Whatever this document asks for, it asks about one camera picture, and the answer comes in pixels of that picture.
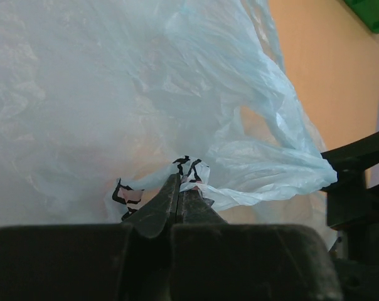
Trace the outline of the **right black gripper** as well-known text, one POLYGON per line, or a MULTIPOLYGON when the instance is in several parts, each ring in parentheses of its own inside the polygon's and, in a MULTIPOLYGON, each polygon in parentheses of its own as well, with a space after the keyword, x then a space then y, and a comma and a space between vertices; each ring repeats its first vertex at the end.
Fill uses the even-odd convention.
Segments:
POLYGON ((338 180, 327 194, 326 224, 337 231, 334 267, 345 300, 379 300, 379 184, 365 172, 379 164, 379 132, 323 152, 338 180))

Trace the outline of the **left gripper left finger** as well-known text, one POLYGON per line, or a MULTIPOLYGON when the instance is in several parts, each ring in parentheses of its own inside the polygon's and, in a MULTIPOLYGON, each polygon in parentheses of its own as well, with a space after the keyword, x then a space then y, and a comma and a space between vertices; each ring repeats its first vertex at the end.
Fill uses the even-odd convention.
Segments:
POLYGON ((179 184, 118 224, 0 227, 0 300, 137 300, 170 266, 179 184))

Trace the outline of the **light blue plastic bag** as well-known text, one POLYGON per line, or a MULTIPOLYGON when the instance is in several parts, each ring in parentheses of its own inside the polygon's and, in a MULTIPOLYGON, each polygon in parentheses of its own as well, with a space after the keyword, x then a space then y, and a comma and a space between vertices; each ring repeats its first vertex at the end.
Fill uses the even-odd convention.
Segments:
POLYGON ((332 246, 324 148, 267 1, 0 1, 0 226, 118 223, 180 172, 332 246))

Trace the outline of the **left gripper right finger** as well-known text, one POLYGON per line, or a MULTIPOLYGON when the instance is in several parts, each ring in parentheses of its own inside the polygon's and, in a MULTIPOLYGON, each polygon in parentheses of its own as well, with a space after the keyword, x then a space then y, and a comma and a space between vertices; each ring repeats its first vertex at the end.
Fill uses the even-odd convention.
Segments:
POLYGON ((171 229, 173 300, 341 300, 326 245, 297 224, 227 224, 196 191, 171 229))

